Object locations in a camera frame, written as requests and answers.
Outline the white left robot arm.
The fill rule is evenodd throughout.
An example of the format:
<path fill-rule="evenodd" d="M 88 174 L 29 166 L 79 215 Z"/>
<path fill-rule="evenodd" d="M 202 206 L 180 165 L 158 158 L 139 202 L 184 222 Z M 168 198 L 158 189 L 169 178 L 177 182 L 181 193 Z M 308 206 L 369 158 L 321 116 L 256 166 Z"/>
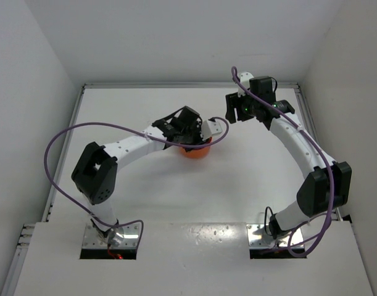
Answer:
<path fill-rule="evenodd" d="M 84 148 L 71 178 L 87 199 L 93 214 L 91 222 L 102 237 L 106 238 L 118 224 L 110 198 L 119 170 L 141 157 L 169 148 L 170 144 L 165 141 L 188 145 L 205 143 L 201 116 L 187 106 L 177 113 L 153 122 L 142 131 L 144 137 L 133 135 L 103 145 L 91 142 Z"/>

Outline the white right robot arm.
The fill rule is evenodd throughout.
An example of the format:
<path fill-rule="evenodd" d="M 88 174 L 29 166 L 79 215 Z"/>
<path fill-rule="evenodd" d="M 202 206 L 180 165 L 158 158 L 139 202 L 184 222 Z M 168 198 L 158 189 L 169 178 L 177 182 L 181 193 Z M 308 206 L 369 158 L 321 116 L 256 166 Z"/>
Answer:
<path fill-rule="evenodd" d="M 350 165 L 335 161 L 319 148 L 292 105 L 277 100 L 273 78 L 255 78 L 249 72 L 241 72 L 234 81 L 238 91 L 226 95 L 225 118 L 231 124 L 253 118 L 263 123 L 283 143 L 304 178 L 296 201 L 270 217 L 271 236 L 279 238 L 310 218 L 345 205 L 352 176 Z"/>

